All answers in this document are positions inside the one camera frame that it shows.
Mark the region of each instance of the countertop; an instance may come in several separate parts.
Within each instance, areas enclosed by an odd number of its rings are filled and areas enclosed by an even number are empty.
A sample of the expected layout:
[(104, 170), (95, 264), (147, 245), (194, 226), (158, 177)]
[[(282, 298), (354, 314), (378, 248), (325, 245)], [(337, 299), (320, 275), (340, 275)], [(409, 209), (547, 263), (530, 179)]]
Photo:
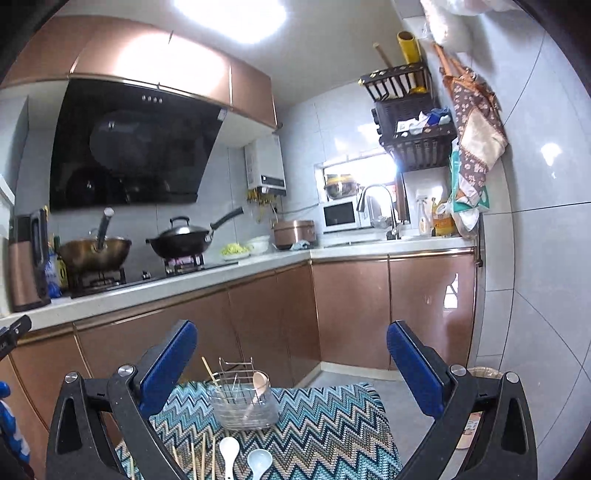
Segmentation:
[(145, 284), (71, 299), (62, 297), (40, 309), (13, 313), (0, 319), (0, 328), (9, 326), (24, 314), (31, 318), (31, 330), (74, 322), (143, 303), (165, 299), (186, 292), (249, 277), (260, 272), (286, 267), (306, 260), (370, 257), (373, 255), (406, 254), (473, 247), (472, 241), (454, 238), (413, 238), (399, 241), (378, 241), (343, 247), (315, 248), (299, 252), (273, 252), (245, 258), (238, 264), (202, 272), (163, 278)]

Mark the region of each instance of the microwave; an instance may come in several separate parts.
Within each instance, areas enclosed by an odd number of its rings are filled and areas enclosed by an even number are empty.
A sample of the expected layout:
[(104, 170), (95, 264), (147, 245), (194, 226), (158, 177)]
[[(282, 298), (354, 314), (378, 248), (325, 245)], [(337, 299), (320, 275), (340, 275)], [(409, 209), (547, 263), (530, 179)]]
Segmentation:
[(321, 203), (323, 233), (371, 227), (369, 209), (365, 209), (364, 212), (357, 211), (359, 198), (360, 195), (355, 195)]

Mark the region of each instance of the baseboard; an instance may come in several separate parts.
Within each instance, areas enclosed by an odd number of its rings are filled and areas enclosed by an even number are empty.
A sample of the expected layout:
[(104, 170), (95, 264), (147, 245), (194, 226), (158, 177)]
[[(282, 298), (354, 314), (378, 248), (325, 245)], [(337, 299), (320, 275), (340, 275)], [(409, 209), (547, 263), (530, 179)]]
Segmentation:
[(302, 378), (294, 388), (306, 388), (312, 383), (312, 380), (320, 375), (320, 372), (322, 372), (322, 369), (320, 364), (318, 364), (311, 370), (309, 374)]
[(351, 365), (332, 364), (330, 362), (320, 362), (320, 368), (323, 372), (352, 375), (353, 377), (373, 378), (374, 380), (404, 381), (402, 374), (398, 370), (380, 370), (379, 368), (353, 367)]

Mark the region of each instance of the plate of chopped vegetable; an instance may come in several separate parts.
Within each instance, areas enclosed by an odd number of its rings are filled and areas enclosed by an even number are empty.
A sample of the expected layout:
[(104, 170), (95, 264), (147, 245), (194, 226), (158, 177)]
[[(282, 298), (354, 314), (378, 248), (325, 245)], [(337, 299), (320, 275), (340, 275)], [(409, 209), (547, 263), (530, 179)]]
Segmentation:
[(251, 251), (240, 244), (227, 244), (222, 248), (222, 258), (225, 261), (241, 260), (250, 257)]

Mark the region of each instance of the zigzag patterned tablecloth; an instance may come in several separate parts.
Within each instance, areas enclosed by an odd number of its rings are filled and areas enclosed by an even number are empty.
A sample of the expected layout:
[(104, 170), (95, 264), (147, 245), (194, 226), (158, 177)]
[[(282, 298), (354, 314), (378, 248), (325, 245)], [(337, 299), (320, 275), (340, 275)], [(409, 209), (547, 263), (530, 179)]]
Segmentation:
[[(273, 455), (262, 480), (391, 480), (402, 464), (384, 405), (367, 383), (324, 388), (273, 388), (280, 406), (277, 424), (266, 430), (229, 432), (216, 422), (207, 385), (178, 385), (162, 412), (150, 421), (164, 444), (176, 448), (185, 473), (193, 479), (191, 441), (200, 477), (202, 432), (206, 432), (206, 480), (212, 480), (212, 435), (216, 437), (216, 479), (223, 480), (223, 458), (217, 447), (227, 435), (240, 443), (234, 466), (236, 480), (252, 478), (246, 457), (257, 448)], [(129, 452), (121, 442), (117, 454), (131, 477)], [(135, 477), (142, 476), (135, 469)]]

